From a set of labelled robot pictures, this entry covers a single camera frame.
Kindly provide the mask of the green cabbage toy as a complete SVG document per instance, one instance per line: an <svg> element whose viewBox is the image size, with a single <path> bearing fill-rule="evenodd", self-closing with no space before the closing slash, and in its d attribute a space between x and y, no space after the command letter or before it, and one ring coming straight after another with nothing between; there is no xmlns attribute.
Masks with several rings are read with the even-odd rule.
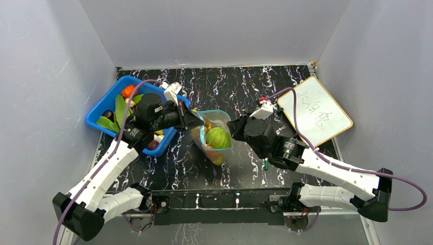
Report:
<svg viewBox="0 0 433 245"><path fill-rule="evenodd" d="M205 135L206 144L212 149L228 149L232 147L230 134L221 127L214 127Z"/></svg>

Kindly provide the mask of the clear zip top bag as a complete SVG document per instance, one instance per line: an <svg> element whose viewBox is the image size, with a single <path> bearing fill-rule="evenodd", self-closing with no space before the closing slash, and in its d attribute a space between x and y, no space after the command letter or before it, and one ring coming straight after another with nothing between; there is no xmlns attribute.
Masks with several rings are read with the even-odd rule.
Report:
<svg viewBox="0 0 433 245"><path fill-rule="evenodd" d="M227 122L231 121L229 114L222 110L193 110L193 114L203 120L204 125L191 130L195 145L214 165L221 165L228 159L234 148Z"/></svg>

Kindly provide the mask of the yellow banana toy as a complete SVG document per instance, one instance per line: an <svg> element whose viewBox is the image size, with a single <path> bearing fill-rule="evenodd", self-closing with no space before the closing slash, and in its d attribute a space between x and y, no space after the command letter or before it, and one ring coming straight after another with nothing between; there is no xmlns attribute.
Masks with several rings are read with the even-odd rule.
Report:
<svg viewBox="0 0 433 245"><path fill-rule="evenodd" d="M212 158L211 158L211 162L212 162L214 165L219 166L219 165L221 165L221 164L224 162L224 157L223 157L222 155L214 155L214 156L212 156Z"/></svg>

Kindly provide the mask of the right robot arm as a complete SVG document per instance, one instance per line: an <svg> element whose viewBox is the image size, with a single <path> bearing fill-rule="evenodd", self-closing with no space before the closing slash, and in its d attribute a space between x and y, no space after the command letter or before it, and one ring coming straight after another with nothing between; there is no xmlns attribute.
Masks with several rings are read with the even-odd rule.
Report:
<svg viewBox="0 0 433 245"><path fill-rule="evenodd" d="M332 186L295 183L288 197L279 200L281 208L301 211L314 206L353 210L376 222L387 222L392 192L393 172L381 168L369 174L366 170L335 161L311 149L293 137L278 135L263 119L242 115L227 122L234 140L246 142L260 159L293 172L316 176Z"/></svg>

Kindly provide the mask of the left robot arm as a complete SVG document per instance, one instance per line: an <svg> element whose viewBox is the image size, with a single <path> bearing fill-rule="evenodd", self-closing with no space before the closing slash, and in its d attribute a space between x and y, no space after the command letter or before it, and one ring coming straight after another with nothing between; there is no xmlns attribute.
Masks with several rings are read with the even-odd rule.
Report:
<svg viewBox="0 0 433 245"><path fill-rule="evenodd" d="M58 219L53 244L57 243L62 226L89 241L114 217L133 209L149 211L153 204L151 192L138 183L110 197L104 195L120 173L151 143L154 132L167 128L187 131L204 124L183 101L171 99L163 105L160 96L154 93L144 94L133 111L126 104L119 119L121 128L106 155L75 187L53 197Z"/></svg>

